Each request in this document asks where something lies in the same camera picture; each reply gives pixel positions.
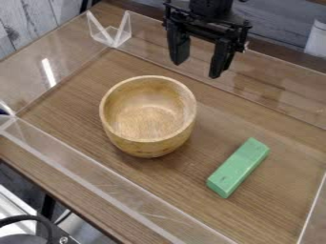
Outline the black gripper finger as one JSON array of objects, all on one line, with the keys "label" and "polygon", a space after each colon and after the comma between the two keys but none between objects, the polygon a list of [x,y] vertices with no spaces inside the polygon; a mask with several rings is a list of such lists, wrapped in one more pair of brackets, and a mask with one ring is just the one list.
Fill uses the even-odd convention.
[{"label": "black gripper finger", "polygon": [[166,40],[169,57],[174,65],[180,65],[189,56],[189,34],[177,23],[166,22]]},{"label": "black gripper finger", "polygon": [[215,79],[229,67],[233,58],[233,48],[229,39],[221,38],[215,43],[213,54],[209,62],[208,77]]}]

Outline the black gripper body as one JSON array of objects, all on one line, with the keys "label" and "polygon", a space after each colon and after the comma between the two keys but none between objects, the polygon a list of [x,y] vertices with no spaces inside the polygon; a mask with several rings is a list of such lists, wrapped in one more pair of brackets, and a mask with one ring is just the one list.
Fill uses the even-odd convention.
[{"label": "black gripper body", "polygon": [[229,39],[235,51],[247,49],[247,35],[251,22],[236,15],[232,10],[233,0],[164,0],[162,26],[166,22],[181,25],[191,36],[215,43]]}]

